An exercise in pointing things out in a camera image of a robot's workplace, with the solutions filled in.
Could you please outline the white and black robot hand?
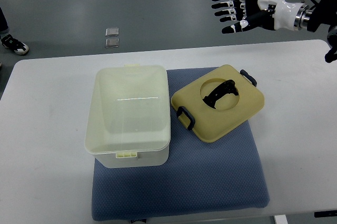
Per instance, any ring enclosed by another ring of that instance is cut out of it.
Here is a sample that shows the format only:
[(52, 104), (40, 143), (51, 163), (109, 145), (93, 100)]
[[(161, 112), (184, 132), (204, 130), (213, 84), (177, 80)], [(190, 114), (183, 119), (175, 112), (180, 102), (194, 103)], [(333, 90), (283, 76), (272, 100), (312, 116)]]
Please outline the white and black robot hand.
[(285, 0), (212, 0), (215, 16), (220, 22), (231, 22), (222, 29), (223, 34), (250, 31), (260, 27), (276, 31), (301, 29), (301, 19), (309, 7), (304, 3)]

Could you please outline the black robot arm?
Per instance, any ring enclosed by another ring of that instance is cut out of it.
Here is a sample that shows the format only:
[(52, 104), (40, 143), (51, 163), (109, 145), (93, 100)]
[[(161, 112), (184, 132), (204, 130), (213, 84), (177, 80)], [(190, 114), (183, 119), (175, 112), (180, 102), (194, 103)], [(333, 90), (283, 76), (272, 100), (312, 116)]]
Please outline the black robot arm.
[(308, 14), (308, 31), (315, 32), (322, 24), (329, 26), (327, 41), (331, 48), (325, 55), (325, 61), (336, 61), (336, 0), (320, 0), (314, 9), (308, 10)]

